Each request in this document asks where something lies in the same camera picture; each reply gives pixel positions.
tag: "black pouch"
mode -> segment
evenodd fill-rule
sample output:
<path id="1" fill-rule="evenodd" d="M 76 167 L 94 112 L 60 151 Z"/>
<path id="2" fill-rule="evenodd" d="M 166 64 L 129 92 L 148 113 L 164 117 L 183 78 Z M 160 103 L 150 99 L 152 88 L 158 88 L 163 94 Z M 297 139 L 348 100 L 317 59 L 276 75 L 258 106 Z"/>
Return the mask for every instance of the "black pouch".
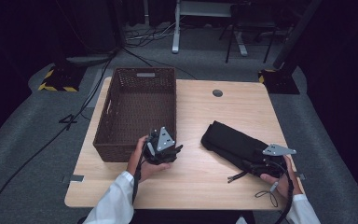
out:
<path id="1" fill-rule="evenodd" d="M 263 150 L 268 147 L 267 144 L 216 120 L 202 136 L 201 143 L 206 149 L 217 153 L 243 170 L 237 178 L 247 173 L 257 176 L 268 174 L 279 178 L 286 169 L 283 156 L 263 154 Z"/>

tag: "white lab coat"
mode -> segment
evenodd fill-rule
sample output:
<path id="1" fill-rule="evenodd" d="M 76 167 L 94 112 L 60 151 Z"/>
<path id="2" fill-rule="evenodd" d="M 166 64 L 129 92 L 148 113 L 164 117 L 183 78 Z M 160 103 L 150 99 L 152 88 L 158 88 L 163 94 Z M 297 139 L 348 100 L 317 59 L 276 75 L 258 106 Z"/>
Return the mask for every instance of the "white lab coat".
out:
<path id="1" fill-rule="evenodd" d="M 124 171 L 112 183 L 98 204 L 89 212 L 84 223 L 88 224 L 124 224 L 130 223 L 133 216 L 132 206 L 133 176 Z M 292 208 L 287 214 L 295 223 L 320 223 L 310 202 L 304 194 L 293 198 Z M 246 224 L 240 217 L 236 224 Z"/>

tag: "chair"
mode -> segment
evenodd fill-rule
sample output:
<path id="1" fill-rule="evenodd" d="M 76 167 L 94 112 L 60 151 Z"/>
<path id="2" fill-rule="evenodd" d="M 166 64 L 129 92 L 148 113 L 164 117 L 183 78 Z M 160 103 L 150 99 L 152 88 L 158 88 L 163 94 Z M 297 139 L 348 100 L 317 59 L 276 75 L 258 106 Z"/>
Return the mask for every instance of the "chair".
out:
<path id="1" fill-rule="evenodd" d="M 269 56 L 269 50 L 277 31 L 277 24 L 273 20 L 271 15 L 271 5 L 267 3 L 253 3 L 253 2 L 241 2 L 232 5 L 230 7 L 231 20 L 228 26 L 231 26 L 231 32 L 229 37 L 226 63 L 228 63 L 228 57 L 231 49 L 232 38 L 234 32 L 250 32 L 257 31 L 258 35 L 255 39 L 259 39 L 260 35 L 265 32 L 272 32 L 271 39 L 268 43 L 268 49 L 264 57 L 263 63 L 267 61 Z M 222 39 L 223 34 L 227 30 L 228 26 L 224 29 L 219 39 Z"/>

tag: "brown wicker basket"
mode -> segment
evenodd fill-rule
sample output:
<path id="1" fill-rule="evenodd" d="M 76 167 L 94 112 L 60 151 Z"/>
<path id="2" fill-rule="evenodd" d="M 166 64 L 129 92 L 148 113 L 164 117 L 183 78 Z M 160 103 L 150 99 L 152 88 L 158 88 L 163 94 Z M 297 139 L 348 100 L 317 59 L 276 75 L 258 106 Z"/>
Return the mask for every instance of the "brown wicker basket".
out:
<path id="1" fill-rule="evenodd" d="M 117 68 L 93 142 L 101 159 L 128 161 L 138 139 L 161 127 L 175 139 L 174 68 Z"/>

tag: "person's right hand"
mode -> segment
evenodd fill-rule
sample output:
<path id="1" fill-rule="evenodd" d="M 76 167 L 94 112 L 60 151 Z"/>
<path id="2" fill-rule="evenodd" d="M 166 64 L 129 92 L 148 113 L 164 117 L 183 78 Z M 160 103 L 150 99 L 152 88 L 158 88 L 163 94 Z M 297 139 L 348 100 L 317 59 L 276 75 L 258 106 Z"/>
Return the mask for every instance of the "person's right hand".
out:
<path id="1" fill-rule="evenodd" d="M 127 165 L 127 172 L 129 172 L 132 176 L 135 175 L 136 167 L 138 166 L 139 159 L 141 158 L 142 149 L 144 147 L 146 136 L 141 137 L 138 139 L 138 144 L 136 145 L 135 150 L 132 152 L 130 160 Z M 142 163 L 142 170 L 141 170 L 141 179 L 139 183 L 145 181 L 148 177 L 150 177 L 153 173 L 158 171 L 163 171 L 170 169 L 171 165 L 169 163 L 162 163 L 160 165 L 150 164 L 149 162 L 145 161 Z"/>
<path id="2" fill-rule="evenodd" d="M 289 172 L 290 179 L 292 179 L 293 186 L 295 187 L 293 189 L 293 195 L 303 194 L 303 192 L 301 191 L 300 186 L 298 184 L 295 172 L 293 171 L 292 161 L 287 156 L 283 156 L 283 157 L 284 157 L 284 160 L 286 161 L 287 171 Z M 264 181 L 266 181 L 267 183 L 269 183 L 270 185 L 273 185 L 275 182 L 278 182 L 278 187 L 277 187 L 278 192 L 285 199 L 287 199 L 287 191 L 289 190 L 289 183 L 287 181 L 287 175 L 283 175 L 281 178 L 276 178 L 271 175 L 262 174 L 260 176 L 260 178 L 263 179 Z"/>

